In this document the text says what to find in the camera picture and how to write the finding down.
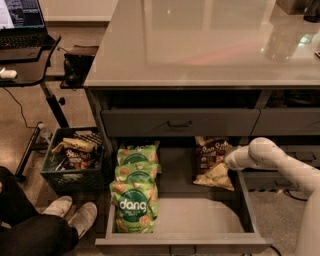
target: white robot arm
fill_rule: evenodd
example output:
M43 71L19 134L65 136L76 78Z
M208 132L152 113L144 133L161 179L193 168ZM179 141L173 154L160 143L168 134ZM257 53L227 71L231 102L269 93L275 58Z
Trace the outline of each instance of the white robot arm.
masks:
M318 256L320 252L320 170L288 156L267 138L256 138L225 156L231 170L245 168L278 170L309 198L306 205L295 256Z

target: white sneaker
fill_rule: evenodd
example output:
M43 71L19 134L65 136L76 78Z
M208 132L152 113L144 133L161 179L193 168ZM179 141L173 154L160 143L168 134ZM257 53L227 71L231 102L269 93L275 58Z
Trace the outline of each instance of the white sneaker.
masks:
M69 225L78 231L79 239L92 227L97 215L97 206L92 202L88 202L82 205L69 220Z
M70 196L62 196L54 200L42 214L56 215L64 217L72 206L72 198Z

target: person's leg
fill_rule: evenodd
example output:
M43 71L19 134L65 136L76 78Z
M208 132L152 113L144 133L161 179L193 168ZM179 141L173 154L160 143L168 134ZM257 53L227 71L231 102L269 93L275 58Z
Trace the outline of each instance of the person's leg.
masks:
M77 230L55 215L40 214L0 233L3 256L63 255L79 242Z
M0 166L0 220L12 227L38 215L38 212L19 187L15 176Z

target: snack in basket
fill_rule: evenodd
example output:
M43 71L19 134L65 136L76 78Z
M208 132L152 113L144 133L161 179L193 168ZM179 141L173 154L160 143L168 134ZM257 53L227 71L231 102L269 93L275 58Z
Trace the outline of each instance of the snack in basket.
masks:
M153 182L119 182L110 184L116 206L118 233L152 233L158 215L158 191Z
M119 149L117 159L119 165L134 164L138 162L159 163L157 155L157 145L138 146L136 148L128 147Z
M115 168L115 180L127 182L153 182L157 177L157 173L160 172L160 164L150 162L120 165Z
M64 154L64 159L57 170L88 169L96 160L96 145L80 139L64 138L54 149L53 154Z
M196 136L197 173L203 174L216 163L222 162L226 151L232 146L226 137Z
M225 163L216 163L204 174L198 174L193 183L209 187L222 187L234 191L228 176L228 167Z

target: drawer handle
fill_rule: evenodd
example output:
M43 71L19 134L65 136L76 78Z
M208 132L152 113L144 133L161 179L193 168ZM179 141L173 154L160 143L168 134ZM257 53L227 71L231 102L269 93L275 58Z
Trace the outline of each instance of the drawer handle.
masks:
M196 256L197 255L197 247L195 245L193 245L193 254L173 254L172 253L172 249L171 249L171 245L169 245L169 253L170 256Z
M170 128L188 128L192 126L192 121L186 122L184 124L172 124L170 121L167 121L167 125Z

